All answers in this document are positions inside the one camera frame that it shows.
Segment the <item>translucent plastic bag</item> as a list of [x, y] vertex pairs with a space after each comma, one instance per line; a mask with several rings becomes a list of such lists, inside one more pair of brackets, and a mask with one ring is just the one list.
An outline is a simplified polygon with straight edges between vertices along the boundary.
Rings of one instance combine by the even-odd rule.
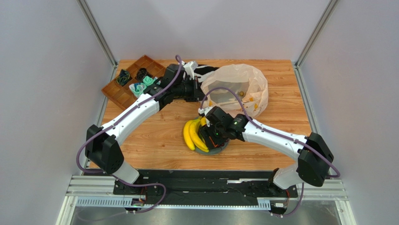
[[[204, 94], [208, 94], [202, 107], [218, 106], [232, 116], [247, 114], [258, 117], [268, 105], [268, 80], [254, 66], [231, 64], [222, 66], [201, 83]], [[245, 97], [237, 92], [245, 91]]]

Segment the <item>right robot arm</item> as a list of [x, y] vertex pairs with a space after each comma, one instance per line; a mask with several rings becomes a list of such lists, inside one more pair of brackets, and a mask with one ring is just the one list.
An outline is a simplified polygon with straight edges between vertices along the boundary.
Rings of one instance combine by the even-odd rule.
[[275, 169], [269, 178], [280, 189], [299, 183], [321, 187], [333, 166], [334, 157], [317, 133], [304, 136], [284, 132], [252, 119], [246, 112], [232, 117], [218, 106], [200, 108], [198, 113], [205, 116], [214, 137], [256, 143], [292, 158], [292, 165]]

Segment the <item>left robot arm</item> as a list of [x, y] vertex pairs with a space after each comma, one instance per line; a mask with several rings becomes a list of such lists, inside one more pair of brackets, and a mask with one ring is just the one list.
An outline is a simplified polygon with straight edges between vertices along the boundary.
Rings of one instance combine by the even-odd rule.
[[204, 97], [201, 83], [205, 78], [205, 75], [186, 71], [181, 65], [171, 64], [166, 68], [164, 76], [146, 87], [143, 94], [119, 116], [101, 127], [89, 127], [87, 140], [81, 149], [99, 167], [97, 172], [134, 184], [140, 173], [125, 161], [120, 148], [122, 143], [141, 123], [174, 99], [187, 102], [201, 100]]

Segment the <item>green orange mango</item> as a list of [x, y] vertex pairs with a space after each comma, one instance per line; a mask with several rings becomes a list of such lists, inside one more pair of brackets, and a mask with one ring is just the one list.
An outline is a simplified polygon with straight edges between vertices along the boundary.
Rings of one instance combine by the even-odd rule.
[[217, 144], [214, 143], [214, 141], [211, 138], [206, 139], [206, 145], [209, 150], [213, 150], [219, 147]]

